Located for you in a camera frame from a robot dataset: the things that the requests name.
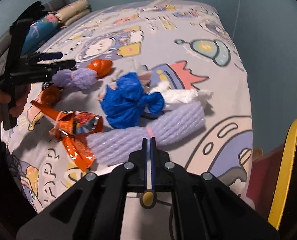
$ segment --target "yellow chair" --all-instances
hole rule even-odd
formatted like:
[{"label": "yellow chair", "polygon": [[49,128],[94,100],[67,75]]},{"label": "yellow chair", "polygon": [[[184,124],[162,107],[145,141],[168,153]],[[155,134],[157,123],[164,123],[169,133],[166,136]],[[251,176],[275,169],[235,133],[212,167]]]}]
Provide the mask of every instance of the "yellow chair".
[{"label": "yellow chair", "polygon": [[285,141],[268,222],[281,239],[297,239],[297,119]]}]

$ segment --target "blue plastic bag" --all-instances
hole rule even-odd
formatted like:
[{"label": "blue plastic bag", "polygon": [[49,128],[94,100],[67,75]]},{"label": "blue plastic bag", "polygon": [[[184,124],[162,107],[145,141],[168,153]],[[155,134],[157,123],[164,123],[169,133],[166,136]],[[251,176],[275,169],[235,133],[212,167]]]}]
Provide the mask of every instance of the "blue plastic bag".
[{"label": "blue plastic bag", "polygon": [[117,129],[137,126],[145,107],[157,115],[164,108],[164,99],[159,92],[145,94],[136,73],[128,73],[117,80],[117,89],[106,87],[101,106],[108,123]]}]

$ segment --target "cartoon spaceship print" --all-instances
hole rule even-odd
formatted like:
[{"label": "cartoon spaceship print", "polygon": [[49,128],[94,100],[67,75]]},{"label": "cartoon spaceship print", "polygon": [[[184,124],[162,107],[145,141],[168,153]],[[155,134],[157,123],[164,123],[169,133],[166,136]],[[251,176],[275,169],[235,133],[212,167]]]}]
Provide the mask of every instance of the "cartoon spaceship print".
[{"label": "cartoon spaceship print", "polygon": [[226,32],[226,30],[223,28],[222,25],[218,24],[217,22],[215,22],[213,20],[205,20],[200,23],[200,26],[203,28],[203,30],[205,30],[205,31],[207,31],[221,39],[224,39],[233,49],[236,49],[229,34]]},{"label": "cartoon spaceship print", "polygon": [[174,42],[178,45],[188,43],[193,51],[212,59],[219,67],[226,67],[231,61],[230,50],[223,41],[199,39],[191,42],[184,40],[175,40]]},{"label": "cartoon spaceship print", "polygon": [[208,76],[197,76],[192,74],[192,70],[186,68],[187,61],[181,60],[174,64],[160,64],[152,69],[148,69],[147,66],[143,66],[144,70],[152,71],[150,85],[156,85],[160,81],[170,82],[171,89],[197,89],[195,84],[206,81]]},{"label": "cartoon spaceship print", "polygon": [[250,116],[231,116],[215,124],[195,147],[187,171],[195,174],[208,171],[227,186],[235,182],[245,184],[252,161],[250,127]]}]

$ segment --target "beige pillow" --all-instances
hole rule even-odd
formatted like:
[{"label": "beige pillow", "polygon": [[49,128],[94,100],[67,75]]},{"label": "beige pillow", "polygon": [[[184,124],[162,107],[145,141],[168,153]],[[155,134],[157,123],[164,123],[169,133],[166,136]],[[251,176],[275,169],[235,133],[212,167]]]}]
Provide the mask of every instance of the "beige pillow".
[{"label": "beige pillow", "polygon": [[59,23],[63,23],[69,18],[73,17],[75,14],[86,9],[88,6],[89,2],[87,0],[78,0],[58,10],[55,14],[55,17],[58,19]]},{"label": "beige pillow", "polygon": [[82,18],[83,16],[90,13],[90,9],[84,9],[83,11],[80,11],[78,14],[74,15],[70,19],[68,19],[64,24],[61,26],[61,28],[66,28],[67,26],[71,25],[73,22],[77,21],[78,19]]}]

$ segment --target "bedsheet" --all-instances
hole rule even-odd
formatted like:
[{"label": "bedsheet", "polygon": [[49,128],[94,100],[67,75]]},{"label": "bedsheet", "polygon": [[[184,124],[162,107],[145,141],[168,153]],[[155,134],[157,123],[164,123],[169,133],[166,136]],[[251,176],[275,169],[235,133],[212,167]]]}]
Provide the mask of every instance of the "bedsheet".
[{"label": "bedsheet", "polygon": [[[172,89],[207,89],[213,97],[205,108],[206,125],[188,138],[163,147],[187,171],[209,171],[242,198],[252,160],[252,120],[247,73],[215,8],[190,1],[155,0],[114,6],[90,13],[61,30],[40,51],[62,51],[62,59],[86,67],[96,58],[110,59],[115,70],[130,70],[136,59],[152,70],[151,83],[168,80]],[[108,77],[89,90],[63,90],[57,110],[80,110],[105,116],[95,98]],[[42,84],[33,84],[28,102],[39,99]],[[141,118],[139,125],[149,119]],[[106,131],[110,130],[105,120]],[[18,125],[2,131],[7,162],[23,194],[41,212],[85,175],[52,140],[51,123],[27,103]],[[98,174],[112,168],[91,167]],[[145,210],[137,195],[127,197],[121,239],[172,239],[170,194]]]}]

